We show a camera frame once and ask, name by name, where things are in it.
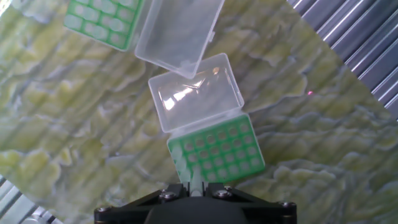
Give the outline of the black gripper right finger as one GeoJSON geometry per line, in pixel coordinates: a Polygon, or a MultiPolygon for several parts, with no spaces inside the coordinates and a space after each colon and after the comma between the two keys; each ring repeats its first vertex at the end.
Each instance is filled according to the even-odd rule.
{"type": "Polygon", "coordinates": [[[204,183],[204,196],[226,202],[223,210],[244,218],[246,223],[297,224],[297,204],[268,202],[222,183],[204,183]]]}

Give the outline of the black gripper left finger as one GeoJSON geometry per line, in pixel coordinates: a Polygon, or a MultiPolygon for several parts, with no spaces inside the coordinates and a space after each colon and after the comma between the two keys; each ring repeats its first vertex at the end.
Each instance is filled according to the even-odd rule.
{"type": "Polygon", "coordinates": [[[95,209],[95,224],[144,223],[150,211],[158,205],[189,196],[190,184],[170,184],[121,207],[95,209]]]}

